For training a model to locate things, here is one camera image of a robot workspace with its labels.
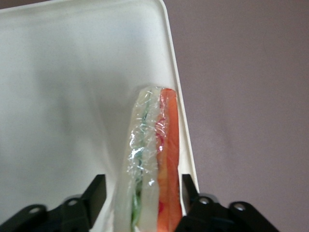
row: plastic wrap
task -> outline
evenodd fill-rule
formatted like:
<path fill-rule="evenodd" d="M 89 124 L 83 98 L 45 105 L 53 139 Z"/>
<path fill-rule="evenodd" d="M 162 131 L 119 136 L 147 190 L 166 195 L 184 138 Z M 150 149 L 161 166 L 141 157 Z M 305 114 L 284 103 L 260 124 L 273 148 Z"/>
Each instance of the plastic wrap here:
<path fill-rule="evenodd" d="M 181 219 L 176 92 L 143 89 L 134 105 L 115 195 L 115 232 L 169 232 Z"/>

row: styrofoam container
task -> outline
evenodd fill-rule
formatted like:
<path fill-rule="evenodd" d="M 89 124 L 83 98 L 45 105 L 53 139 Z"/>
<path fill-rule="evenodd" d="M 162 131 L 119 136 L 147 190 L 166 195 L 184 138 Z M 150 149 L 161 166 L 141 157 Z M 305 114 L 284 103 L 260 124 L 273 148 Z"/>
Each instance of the styrofoam container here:
<path fill-rule="evenodd" d="M 0 223 L 52 209 L 106 174 L 108 199 L 139 90 L 175 89 L 180 173 L 196 172 L 161 0 L 53 0 L 0 10 Z"/>

